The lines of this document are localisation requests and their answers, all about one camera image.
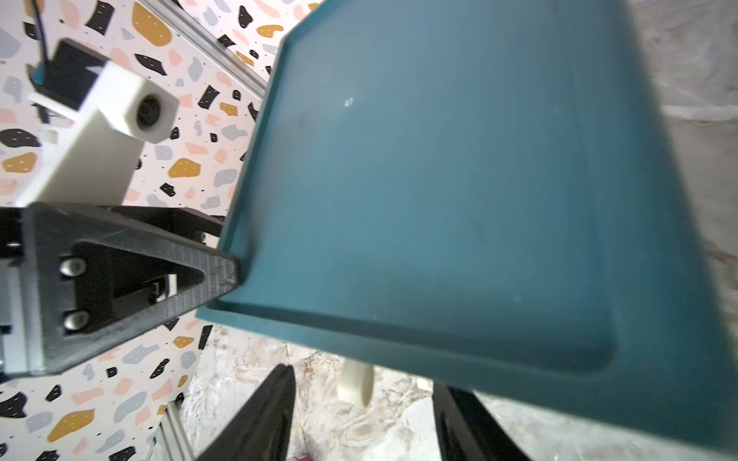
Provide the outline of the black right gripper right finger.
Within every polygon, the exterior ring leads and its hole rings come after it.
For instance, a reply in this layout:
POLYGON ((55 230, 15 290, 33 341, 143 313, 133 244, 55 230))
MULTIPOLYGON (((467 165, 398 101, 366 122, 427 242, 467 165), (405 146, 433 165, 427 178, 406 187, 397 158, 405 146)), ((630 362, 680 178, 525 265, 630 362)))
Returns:
POLYGON ((432 404, 443 461, 530 461, 474 394, 435 381, 432 404))

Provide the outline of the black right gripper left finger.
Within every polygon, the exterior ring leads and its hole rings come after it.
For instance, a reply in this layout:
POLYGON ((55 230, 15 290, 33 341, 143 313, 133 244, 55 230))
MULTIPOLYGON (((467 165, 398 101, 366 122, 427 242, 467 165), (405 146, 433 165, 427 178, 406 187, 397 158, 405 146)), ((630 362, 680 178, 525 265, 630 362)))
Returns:
POLYGON ((296 398, 294 369, 276 366, 200 460, 286 460, 296 398))

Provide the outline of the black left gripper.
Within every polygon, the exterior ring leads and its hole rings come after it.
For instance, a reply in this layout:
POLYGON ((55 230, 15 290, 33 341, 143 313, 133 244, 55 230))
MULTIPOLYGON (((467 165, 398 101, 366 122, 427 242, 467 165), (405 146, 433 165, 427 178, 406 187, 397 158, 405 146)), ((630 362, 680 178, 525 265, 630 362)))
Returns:
POLYGON ((65 372, 232 292, 239 263, 193 209, 35 203, 1 211, 1 374, 65 372))

